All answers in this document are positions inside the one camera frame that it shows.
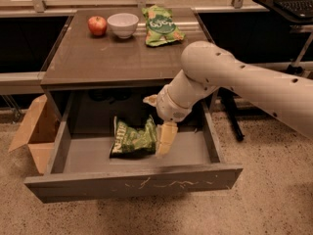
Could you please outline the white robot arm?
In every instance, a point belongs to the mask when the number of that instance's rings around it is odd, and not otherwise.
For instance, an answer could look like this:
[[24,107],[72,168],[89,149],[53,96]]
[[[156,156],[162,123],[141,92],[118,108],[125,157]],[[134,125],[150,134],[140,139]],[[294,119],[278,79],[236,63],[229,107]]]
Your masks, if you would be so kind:
[[177,124],[196,102],[223,87],[278,119],[303,136],[313,138],[313,80],[245,64],[230,52],[206,41],[188,45],[182,69],[172,81],[144,101],[163,120],[157,133],[156,154],[167,154]]

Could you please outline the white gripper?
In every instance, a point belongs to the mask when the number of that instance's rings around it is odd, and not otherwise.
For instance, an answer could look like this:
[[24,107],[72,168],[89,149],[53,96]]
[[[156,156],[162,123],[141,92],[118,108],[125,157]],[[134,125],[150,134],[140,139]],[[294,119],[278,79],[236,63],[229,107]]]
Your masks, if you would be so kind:
[[143,99],[145,104],[156,107],[157,115],[164,120],[156,128],[156,156],[165,156],[171,149],[178,127],[176,122],[183,121],[191,112],[191,109],[185,109],[178,106],[171,98],[168,92],[168,85],[151,96]]

